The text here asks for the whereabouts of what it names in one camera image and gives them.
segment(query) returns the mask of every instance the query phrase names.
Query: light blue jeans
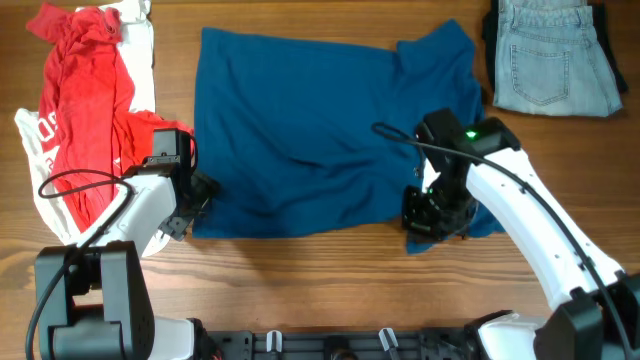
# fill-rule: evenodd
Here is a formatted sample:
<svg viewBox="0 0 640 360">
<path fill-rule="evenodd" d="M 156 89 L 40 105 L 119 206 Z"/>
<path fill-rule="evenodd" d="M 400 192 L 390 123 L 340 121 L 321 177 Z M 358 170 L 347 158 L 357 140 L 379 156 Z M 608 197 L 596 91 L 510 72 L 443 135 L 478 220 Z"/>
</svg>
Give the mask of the light blue jeans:
<svg viewBox="0 0 640 360">
<path fill-rule="evenodd" d="M 585 1 L 501 1 L 495 106 L 603 117 L 622 108 Z"/>
</svg>

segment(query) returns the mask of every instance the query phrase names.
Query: denim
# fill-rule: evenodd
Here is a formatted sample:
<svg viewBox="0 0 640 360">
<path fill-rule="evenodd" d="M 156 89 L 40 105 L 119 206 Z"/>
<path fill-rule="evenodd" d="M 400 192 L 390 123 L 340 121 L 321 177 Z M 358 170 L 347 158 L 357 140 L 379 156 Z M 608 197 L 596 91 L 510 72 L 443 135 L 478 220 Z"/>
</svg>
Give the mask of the denim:
<svg viewBox="0 0 640 360">
<path fill-rule="evenodd" d="M 620 95 L 584 0 L 501 0 L 494 105 L 608 116 Z"/>
</svg>

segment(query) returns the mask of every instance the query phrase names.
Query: blue t-shirt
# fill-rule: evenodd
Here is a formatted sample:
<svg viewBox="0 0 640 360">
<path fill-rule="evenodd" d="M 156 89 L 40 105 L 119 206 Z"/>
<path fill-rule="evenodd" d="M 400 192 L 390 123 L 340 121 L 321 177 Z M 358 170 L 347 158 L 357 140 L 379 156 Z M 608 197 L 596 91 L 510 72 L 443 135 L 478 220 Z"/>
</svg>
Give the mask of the blue t-shirt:
<svg viewBox="0 0 640 360">
<path fill-rule="evenodd" d="M 474 50 L 453 20 L 397 51 L 203 29 L 198 167 L 221 192 L 194 236 L 296 237 L 399 216 L 405 187 L 420 184 L 418 152 L 371 124 L 412 134 L 447 107 L 481 120 Z M 474 221 L 472 236 L 501 229 L 484 208 Z"/>
</svg>

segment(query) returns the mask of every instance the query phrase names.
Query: wooden table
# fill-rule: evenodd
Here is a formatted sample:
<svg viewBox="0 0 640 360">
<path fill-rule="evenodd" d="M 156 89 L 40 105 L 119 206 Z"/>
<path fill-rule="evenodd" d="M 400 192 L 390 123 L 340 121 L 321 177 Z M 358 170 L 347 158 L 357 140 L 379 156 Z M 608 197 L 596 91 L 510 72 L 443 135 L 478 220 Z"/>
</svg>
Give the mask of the wooden table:
<svg viewBox="0 0 640 360">
<path fill-rule="evenodd" d="M 68 6 L 95 0 L 59 0 Z M 576 222 L 629 272 L 640 270 L 640 2 L 607 2 L 610 35 L 631 93 L 607 120 L 546 118 L 488 108 L 519 136 L 540 177 Z M 33 262 L 58 240 L 32 200 L 13 122 L 37 110 L 49 44 L 25 30 L 39 0 L 0 0 L 0 359 L 23 359 L 35 304 Z M 204 26 L 393 49 L 455 18 L 476 42 L 474 71 L 488 85 L 481 18 L 488 0 L 154 0 L 157 112 L 193 124 Z M 198 317 L 210 330 L 323 331 L 462 325 L 500 309 L 548 315 L 531 268 L 505 235 L 450 241 L 407 256 L 398 223 L 304 239 L 172 242 L 142 261 L 154 312 Z"/>
</svg>

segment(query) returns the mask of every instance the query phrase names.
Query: black mount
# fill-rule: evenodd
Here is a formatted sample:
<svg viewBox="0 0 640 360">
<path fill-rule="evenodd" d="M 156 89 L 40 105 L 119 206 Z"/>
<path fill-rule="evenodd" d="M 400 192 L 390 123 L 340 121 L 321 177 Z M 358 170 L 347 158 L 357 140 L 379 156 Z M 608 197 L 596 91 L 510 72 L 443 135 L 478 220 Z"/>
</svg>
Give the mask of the black mount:
<svg viewBox="0 0 640 360">
<path fill-rule="evenodd" d="M 76 246 L 48 247 L 36 259 L 36 293 Z M 77 306 L 73 296 L 102 289 L 103 304 Z M 135 244 L 90 248 L 58 282 L 39 322 L 44 360 L 147 359 L 155 325 Z"/>
<path fill-rule="evenodd" d="M 466 336 L 461 328 L 430 328 L 395 333 L 401 360 L 465 360 Z M 249 331 L 209 332 L 224 360 L 333 360 L 327 351 L 337 341 L 346 342 L 357 360 L 391 359 L 377 332 L 285 334 L 282 353 L 266 351 L 266 334 Z"/>
<path fill-rule="evenodd" d="M 640 274 L 618 274 L 608 286 L 632 348 L 640 359 Z M 622 342 L 599 291 L 571 292 L 573 299 L 560 305 L 547 323 L 536 331 L 534 350 L 538 359 L 622 360 Z"/>
</svg>

